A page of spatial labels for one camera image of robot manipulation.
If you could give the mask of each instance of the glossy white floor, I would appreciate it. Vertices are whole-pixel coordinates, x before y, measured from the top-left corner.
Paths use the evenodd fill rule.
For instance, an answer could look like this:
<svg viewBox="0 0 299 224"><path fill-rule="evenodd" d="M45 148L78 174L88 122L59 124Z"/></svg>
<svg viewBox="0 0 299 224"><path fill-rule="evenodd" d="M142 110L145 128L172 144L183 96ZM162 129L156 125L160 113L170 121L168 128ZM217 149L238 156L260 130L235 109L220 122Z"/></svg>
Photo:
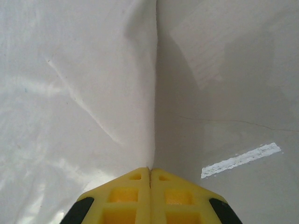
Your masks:
<svg viewBox="0 0 299 224"><path fill-rule="evenodd" d="M297 0L158 2L154 166L244 223L299 223L298 37Z"/></svg>

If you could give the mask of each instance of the black rubber pad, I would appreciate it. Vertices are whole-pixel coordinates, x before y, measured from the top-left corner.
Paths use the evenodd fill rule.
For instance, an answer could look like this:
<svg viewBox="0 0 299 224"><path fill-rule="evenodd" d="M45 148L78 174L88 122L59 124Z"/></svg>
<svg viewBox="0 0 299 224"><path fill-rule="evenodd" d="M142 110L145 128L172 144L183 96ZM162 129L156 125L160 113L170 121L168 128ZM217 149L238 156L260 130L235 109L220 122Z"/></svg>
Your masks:
<svg viewBox="0 0 299 224"><path fill-rule="evenodd" d="M81 224L93 201L94 198L87 197L74 203L60 224Z"/></svg>
<svg viewBox="0 0 299 224"><path fill-rule="evenodd" d="M210 199L210 204L216 212L222 224L242 224L238 216L229 206L229 204L216 198Z"/></svg>

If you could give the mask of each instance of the yellow plastic part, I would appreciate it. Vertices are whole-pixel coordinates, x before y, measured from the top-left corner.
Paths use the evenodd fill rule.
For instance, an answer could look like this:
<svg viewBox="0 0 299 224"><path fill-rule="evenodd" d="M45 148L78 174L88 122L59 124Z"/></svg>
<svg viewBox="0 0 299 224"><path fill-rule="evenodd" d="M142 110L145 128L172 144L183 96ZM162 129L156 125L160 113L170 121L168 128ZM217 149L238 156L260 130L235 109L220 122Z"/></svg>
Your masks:
<svg viewBox="0 0 299 224"><path fill-rule="evenodd" d="M220 195L161 169L152 170L150 184L152 224L221 224L209 202L226 202Z"/></svg>
<svg viewBox="0 0 299 224"><path fill-rule="evenodd" d="M139 168L82 194L77 201L94 198L82 224L150 224L149 173Z"/></svg>
<svg viewBox="0 0 299 224"><path fill-rule="evenodd" d="M161 169L136 169L81 195L82 224L221 224L209 199L225 199Z"/></svg>

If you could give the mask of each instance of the white fabric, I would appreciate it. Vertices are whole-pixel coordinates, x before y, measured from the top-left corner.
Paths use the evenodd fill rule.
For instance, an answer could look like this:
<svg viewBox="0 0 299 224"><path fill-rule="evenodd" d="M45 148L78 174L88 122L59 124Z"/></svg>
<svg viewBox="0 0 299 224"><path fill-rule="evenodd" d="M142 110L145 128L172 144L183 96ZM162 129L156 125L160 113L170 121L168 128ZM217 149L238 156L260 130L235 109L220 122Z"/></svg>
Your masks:
<svg viewBox="0 0 299 224"><path fill-rule="evenodd" d="M59 223L154 154L155 0L2 0L0 223Z"/></svg>

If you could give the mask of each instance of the white tape strip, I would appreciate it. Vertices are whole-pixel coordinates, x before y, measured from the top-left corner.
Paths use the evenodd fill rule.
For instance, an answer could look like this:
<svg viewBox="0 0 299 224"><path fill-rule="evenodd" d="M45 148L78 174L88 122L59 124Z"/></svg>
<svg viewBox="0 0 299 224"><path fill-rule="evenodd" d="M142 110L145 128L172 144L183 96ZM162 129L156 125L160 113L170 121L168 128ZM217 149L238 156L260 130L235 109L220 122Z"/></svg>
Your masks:
<svg viewBox="0 0 299 224"><path fill-rule="evenodd" d="M220 173L227 169L232 169L242 164L246 164L248 162L257 160L262 157L266 157L272 155L274 153L280 152L281 149L275 143L271 143L269 145L264 145L259 148L256 148L252 151L244 153L234 158L230 158L228 160L224 160L218 163L215 163L211 166L204 167L201 171L201 178L205 178L207 176L211 176L213 174Z"/></svg>

